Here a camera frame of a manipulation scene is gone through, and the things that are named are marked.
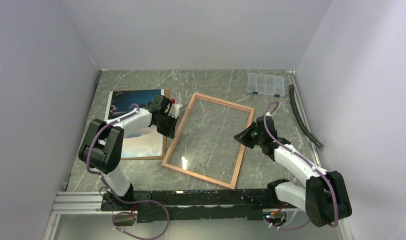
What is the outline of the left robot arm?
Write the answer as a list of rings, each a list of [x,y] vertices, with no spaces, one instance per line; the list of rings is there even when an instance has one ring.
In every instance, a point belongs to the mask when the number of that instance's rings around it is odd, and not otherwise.
[[[129,209],[136,201],[134,187],[119,167],[124,138],[155,126],[157,133],[173,139],[181,108],[182,104],[156,94],[148,104],[132,104],[129,112],[120,117],[90,122],[78,158],[88,173],[100,178],[121,210]]]

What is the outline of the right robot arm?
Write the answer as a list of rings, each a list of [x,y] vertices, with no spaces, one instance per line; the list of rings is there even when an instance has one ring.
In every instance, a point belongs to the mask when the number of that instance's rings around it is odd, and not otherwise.
[[[272,117],[258,117],[233,138],[244,147],[260,147],[263,154],[284,166],[301,182],[301,186],[287,179],[270,182],[266,202],[271,207],[291,204],[303,210],[316,227],[336,227],[339,220],[352,215],[342,174],[315,165],[297,151],[289,140],[278,137]]]

